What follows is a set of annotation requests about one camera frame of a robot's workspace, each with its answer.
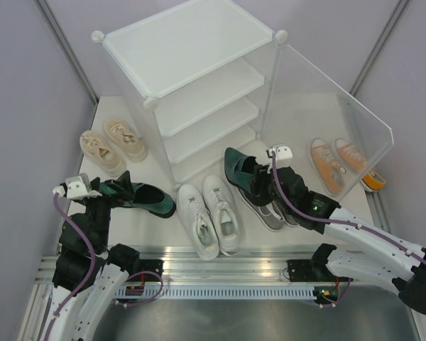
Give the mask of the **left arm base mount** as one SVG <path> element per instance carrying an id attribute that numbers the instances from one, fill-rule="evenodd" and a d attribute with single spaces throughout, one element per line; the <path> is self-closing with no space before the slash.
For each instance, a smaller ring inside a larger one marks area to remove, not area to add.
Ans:
<path id="1" fill-rule="evenodd" d="M 145 286 L 147 283 L 160 283 L 158 276 L 163 275 L 162 259 L 142 259 L 139 267 L 126 282 L 135 286 Z"/>

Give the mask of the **white sneaker left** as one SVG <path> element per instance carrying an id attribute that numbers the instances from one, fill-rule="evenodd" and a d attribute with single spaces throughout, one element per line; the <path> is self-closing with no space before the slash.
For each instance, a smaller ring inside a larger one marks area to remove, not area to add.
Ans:
<path id="1" fill-rule="evenodd" d="M 199 258 L 211 261 L 219 254 L 219 241 L 209 211 L 196 187 L 185 184 L 177 192 L 177 213 Z"/>

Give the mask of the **beige sneaker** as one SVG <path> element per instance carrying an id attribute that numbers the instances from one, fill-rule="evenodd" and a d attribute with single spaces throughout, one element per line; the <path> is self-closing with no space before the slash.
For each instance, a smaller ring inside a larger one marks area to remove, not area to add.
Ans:
<path id="1" fill-rule="evenodd" d="M 86 157 L 112 177 L 119 177 L 126 170 L 126 163 L 100 133 L 83 132 L 80 148 Z"/>
<path id="2" fill-rule="evenodd" d="M 104 133 L 134 163 L 144 161 L 148 150 L 143 139 L 122 119 L 108 119 L 103 123 Z"/>

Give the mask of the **translucent cabinet door panel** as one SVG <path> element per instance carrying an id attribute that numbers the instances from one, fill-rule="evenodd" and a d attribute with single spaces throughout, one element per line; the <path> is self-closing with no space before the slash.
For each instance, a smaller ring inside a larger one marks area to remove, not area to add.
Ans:
<path id="1" fill-rule="evenodd" d="M 340 165 L 344 189 L 327 191 L 311 156 L 313 139 L 322 139 Z M 336 139 L 355 144 L 368 165 L 355 173 L 338 156 Z M 392 129 L 289 45 L 278 49 L 273 84 L 263 124 L 268 147 L 285 144 L 293 153 L 291 168 L 306 186 L 340 201 L 375 167 L 394 144 Z"/>

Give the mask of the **grey canvas sneaker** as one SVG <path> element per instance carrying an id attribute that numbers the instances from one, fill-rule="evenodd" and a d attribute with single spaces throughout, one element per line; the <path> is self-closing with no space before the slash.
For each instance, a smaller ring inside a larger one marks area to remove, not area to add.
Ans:
<path id="1" fill-rule="evenodd" d="M 280 213 L 280 210 L 273 202 L 265 206 L 257 206 L 253 204 L 246 196 L 243 190 L 239 190 L 241 200 L 250 208 L 259 218 L 260 221 L 272 232 L 279 232 L 285 225 L 285 219 Z"/>
<path id="2" fill-rule="evenodd" d="M 284 218 L 285 222 L 291 226 L 296 227 L 299 225 L 298 221 L 292 215 L 292 210 L 285 203 L 277 203 L 280 215 Z"/>

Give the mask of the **orange canvas sneaker left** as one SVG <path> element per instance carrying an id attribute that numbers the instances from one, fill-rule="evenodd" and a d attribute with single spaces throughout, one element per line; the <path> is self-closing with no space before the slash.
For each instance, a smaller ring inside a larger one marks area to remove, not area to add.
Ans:
<path id="1" fill-rule="evenodd" d="M 330 147 L 322 139 L 313 139 L 310 144 L 310 156 L 327 191 L 339 195 L 344 189 L 344 180 L 340 165 Z"/>

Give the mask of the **orange canvas sneaker right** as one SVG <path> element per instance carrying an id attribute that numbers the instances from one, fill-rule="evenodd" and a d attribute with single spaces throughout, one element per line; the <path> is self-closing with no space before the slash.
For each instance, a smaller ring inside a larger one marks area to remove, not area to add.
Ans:
<path id="1" fill-rule="evenodd" d="M 352 142 L 339 138 L 335 140 L 334 147 L 340 159 L 355 173 L 361 173 L 368 165 L 365 156 Z M 372 168 L 361 179 L 360 184 L 365 191 L 372 193 L 382 190 L 386 180 L 377 173 L 375 168 Z"/>

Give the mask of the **orange canvas sneaker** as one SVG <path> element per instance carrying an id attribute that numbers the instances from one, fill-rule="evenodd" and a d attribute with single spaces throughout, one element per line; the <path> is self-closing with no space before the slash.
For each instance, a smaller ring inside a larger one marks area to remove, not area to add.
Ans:
<path id="1" fill-rule="evenodd" d="M 355 173 L 361 173 L 368 165 L 365 156 L 352 142 L 339 138 L 335 140 L 334 147 L 340 159 Z M 360 184 L 365 191 L 372 193 L 382 190 L 386 180 L 377 173 L 375 168 L 372 168 L 361 179 Z"/>
<path id="2" fill-rule="evenodd" d="M 322 139 L 313 139 L 310 144 L 310 156 L 327 191 L 339 195 L 344 189 L 344 180 L 340 165 L 330 147 Z"/>

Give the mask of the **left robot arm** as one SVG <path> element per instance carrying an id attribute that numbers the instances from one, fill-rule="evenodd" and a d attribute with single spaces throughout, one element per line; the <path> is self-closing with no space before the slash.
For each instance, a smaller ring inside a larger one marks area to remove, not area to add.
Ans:
<path id="1" fill-rule="evenodd" d="M 62 197 L 84 205 L 64 219 L 62 250 L 55 263 L 50 314 L 44 340 L 92 340 L 115 291 L 140 275 L 139 252 L 119 244 L 109 249 L 111 210 L 133 198 L 131 177 L 125 171 L 116 180 L 89 180 L 84 173 L 53 189 L 53 204 Z"/>

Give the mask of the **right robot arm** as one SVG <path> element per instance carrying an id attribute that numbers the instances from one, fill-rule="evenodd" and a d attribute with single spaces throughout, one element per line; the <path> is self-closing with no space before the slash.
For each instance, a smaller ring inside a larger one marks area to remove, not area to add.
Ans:
<path id="1" fill-rule="evenodd" d="M 309 190 L 292 168 L 254 166 L 251 194 L 274 202 L 286 222 L 361 250 L 360 256 L 352 256 L 334 245 L 320 245 L 310 262 L 315 279 L 336 276 L 365 281 L 426 315 L 426 247 L 371 226 L 335 200 Z"/>

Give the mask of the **green loafer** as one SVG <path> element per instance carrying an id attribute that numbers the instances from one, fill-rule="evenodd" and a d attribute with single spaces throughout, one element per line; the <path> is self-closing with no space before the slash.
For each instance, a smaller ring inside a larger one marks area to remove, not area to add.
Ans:
<path id="1" fill-rule="evenodd" d="M 224 152 L 224 173 L 226 179 L 238 190 L 243 190 L 251 201 L 251 177 L 253 168 L 260 165 L 255 156 L 247 156 L 235 148 L 228 147 Z"/>
<path id="2" fill-rule="evenodd" d="M 175 201 L 169 194 L 153 185 L 146 183 L 131 183 L 131 190 L 122 190 L 111 180 L 100 183 L 99 189 L 103 194 L 114 197 L 119 201 L 120 208 L 138 208 L 152 215 L 167 219 L 176 211 Z"/>

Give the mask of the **white plastic shoe cabinet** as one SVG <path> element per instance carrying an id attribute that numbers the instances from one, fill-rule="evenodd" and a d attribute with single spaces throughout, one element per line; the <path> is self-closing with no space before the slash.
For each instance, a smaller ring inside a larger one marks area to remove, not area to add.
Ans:
<path id="1" fill-rule="evenodd" d="M 91 35 L 174 188 L 262 137 L 287 36 L 233 1 L 186 1 Z"/>

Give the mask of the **white sneaker right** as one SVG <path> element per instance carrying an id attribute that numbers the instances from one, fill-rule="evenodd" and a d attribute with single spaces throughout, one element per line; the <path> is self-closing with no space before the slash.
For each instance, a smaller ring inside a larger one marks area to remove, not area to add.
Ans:
<path id="1" fill-rule="evenodd" d="M 209 175 L 202 184 L 202 195 L 217 233 L 219 249 L 226 253 L 235 251 L 240 228 L 229 187 L 217 175 Z"/>

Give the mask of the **aluminium frame rail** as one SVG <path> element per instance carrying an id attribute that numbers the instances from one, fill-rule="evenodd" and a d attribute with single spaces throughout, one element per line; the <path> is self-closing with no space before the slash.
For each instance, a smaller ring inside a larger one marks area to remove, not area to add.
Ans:
<path id="1" fill-rule="evenodd" d="M 142 259 L 163 261 L 163 280 L 174 285 L 278 285 L 288 282 L 283 274 L 287 261 L 309 259 L 311 252 L 250 252 L 219 255 L 203 261 L 194 252 L 146 252 Z"/>

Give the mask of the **white sneaker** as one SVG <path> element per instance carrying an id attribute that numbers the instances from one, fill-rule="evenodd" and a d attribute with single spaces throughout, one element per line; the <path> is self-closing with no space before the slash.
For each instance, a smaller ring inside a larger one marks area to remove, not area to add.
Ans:
<path id="1" fill-rule="evenodd" d="M 199 258 L 211 261 L 219 254 L 219 241 L 209 211 L 196 187 L 185 184 L 177 192 L 177 213 Z"/>
<path id="2" fill-rule="evenodd" d="M 235 251 L 240 228 L 229 187 L 217 175 L 209 175 L 202 184 L 202 195 L 217 233 L 219 249 L 226 253 Z"/>

